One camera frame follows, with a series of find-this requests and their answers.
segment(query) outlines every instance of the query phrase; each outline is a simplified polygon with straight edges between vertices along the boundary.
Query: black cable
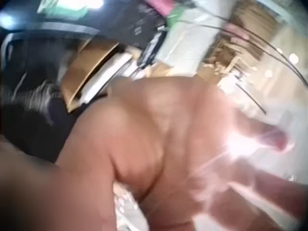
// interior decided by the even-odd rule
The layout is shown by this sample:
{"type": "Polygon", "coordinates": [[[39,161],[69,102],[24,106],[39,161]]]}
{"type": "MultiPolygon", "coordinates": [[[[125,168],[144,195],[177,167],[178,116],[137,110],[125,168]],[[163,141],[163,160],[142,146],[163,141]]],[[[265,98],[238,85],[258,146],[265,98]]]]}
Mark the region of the black cable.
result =
{"type": "Polygon", "coordinates": [[[239,89],[241,89],[256,105],[257,107],[262,111],[263,114],[267,114],[265,109],[259,104],[259,102],[252,96],[249,94],[248,91],[246,91],[241,85],[239,85],[238,83],[235,84],[239,89]]]}
{"type": "MultiPolygon", "coordinates": [[[[225,22],[229,22],[230,20],[227,19],[227,18],[224,18],[224,17],[221,17],[221,16],[218,16],[218,15],[215,15],[214,13],[212,13],[211,11],[207,10],[206,8],[200,6],[200,5],[196,5],[194,4],[196,8],[198,8],[199,10],[201,10],[202,12],[206,13],[206,14],[209,14],[210,16],[212,17],[215,17],[215,18],[219,18],[225,22]]],[[[258,39],[260,39],[261,41],[263,41],[264,43],[266,43],[268,46],[270,46],[272,49],[274,49],[282,58],[284,58],[284,60],[287,61],[287,63],[289,65],[291,65],[292,68],[290,68],[290,66],[288,66],[290,69],[292,70],[295,70],[298,74],[297,76],[301,79],[301,81],[303,82],[303,84],[308,88],[308,82],[305,80],[304,76],[301,74],[301,72],[297,69],[297,67],[292,63],[290,62],[290,60],[284,56],[282,53],[280,53],[279,51],[277,51],[277,49],[271,45],[268,41],[266,41],[265,39],[263,39],[261,36],[257,35],[256,33],[252,32],[251,30],[249,29],[246,29],[244,27],[241,27],[241,26],[238,26],[239,28],[243,29],[244,31],[252,34],[253,36],[257,37],[258,39]]]]}
{"type": "Polygon", "coordinates": [[[245,41],[245,42],[248,42],[250,43],[251,45],[253,45],[254,47],[262,50],[265,54],[267,54],[268,56],[274,58],[275,60],[277,60],[278,62],[284,64],[285,66],[289,67],[299,78],[300,80],[302,81],[302,83],[308,88],[308,82],[305,80],[304,76],[297,70],[297,69],[293,69],[292,68],[292,64],[291,62],[288,60],[288,63],[284,62],[283,60],[277,58],[276,56],[270,54],[269,52],[267,52],[266,50],[264,50],[261,46],[253,43],[252,41],[250,41],[249,39],[245,39],[243,38],[242,36],[239,36],[237,35],[236,33],[232,32],[232,31],[229,31],[229,30],[226,30],[224,28],[221,28],[221,27],[217,27],[217,26],[210,26],[210,25],[204,25],[204,24],[199,24],[199,23],[192,23],[192,22],[189,22],[189,21],[186,21],[186,20],[179,20],[179,22],[183,22],[183,23],[187,23],[187,24],[191,24],[191,25],[197,25],[197,26],[202,26],[202,27],[207,27],[207,28],[211,28],[211,29],[217,29],[217,30],[220,30],[220,31],[224,31],[226,33],[229,33],[229,34],[232,34],[233,36],[236,36],[237,38],[245,41]]]}

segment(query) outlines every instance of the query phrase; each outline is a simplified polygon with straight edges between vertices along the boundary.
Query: hand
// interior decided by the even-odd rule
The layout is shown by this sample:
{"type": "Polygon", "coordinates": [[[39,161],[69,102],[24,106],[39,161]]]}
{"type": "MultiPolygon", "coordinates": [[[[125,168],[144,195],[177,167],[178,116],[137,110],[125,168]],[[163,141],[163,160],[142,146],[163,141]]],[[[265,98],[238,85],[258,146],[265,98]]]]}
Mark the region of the hand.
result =
{"type": "Polygon", "coordinates": [[[288,141],[201,79],[119,81],[77,121],[57,164],[91,191],[104,230],[115,230],[114,180],[131,187],[152,231],[193,231],[202,215],[230,230],[279,230],[234,188],[297,218],[305,189],[250,166],[246,143],[283,151],[288,141]]]}

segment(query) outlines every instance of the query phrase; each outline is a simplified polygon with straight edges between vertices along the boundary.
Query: green object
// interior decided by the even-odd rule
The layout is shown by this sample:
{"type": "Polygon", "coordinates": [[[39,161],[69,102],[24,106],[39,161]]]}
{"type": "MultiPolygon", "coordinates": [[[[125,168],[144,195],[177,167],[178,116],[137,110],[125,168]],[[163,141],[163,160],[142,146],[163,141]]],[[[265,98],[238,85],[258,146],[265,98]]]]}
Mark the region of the green object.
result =
{"type": "Polygon", "coordinates": [[[177,5],[167,17],[167,25],[169,28],[172,28],[182,16],[185,11],[185,7],[182,5],[177,5]]]}
{"type": "Polygon", "coordinates": [[[43,13],[49,18],[61,18],[69,20],[77,20],[82,18],[88,12],[86,6],[79,8],[70,7],[68,4],[61,3],[60,0],[42,0],[38,13],[43,13]]]}

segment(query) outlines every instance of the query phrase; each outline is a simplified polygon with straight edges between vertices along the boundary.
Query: brown cardboard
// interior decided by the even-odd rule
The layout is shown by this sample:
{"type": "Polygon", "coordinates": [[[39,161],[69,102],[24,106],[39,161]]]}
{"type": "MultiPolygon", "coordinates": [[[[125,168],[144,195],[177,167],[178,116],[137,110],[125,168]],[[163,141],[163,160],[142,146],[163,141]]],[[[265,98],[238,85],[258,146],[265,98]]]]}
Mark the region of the brown cardboard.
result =
{"type": "Polygon", "coordinates": [[[73,61],[62,79],[62,94],[69,112],[79,105],[77,93],[94,74],[95,69],[108,59],[109,54],[119,45],[112,40],[91,41],[73,61]]]}

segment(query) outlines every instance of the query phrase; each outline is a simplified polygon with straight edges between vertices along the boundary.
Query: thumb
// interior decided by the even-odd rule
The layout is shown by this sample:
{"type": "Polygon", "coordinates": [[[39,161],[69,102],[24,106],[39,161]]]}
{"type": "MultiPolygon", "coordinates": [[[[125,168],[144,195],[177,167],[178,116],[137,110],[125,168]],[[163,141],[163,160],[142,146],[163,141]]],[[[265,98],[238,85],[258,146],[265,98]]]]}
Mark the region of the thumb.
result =
{"type": "Polygon", "coordinates": [[[285,131],[275,125],[249,118],[239,109],[236,109],[235,124],[242,135],[276,151],[286,152],[293,146],[285,131]]]}

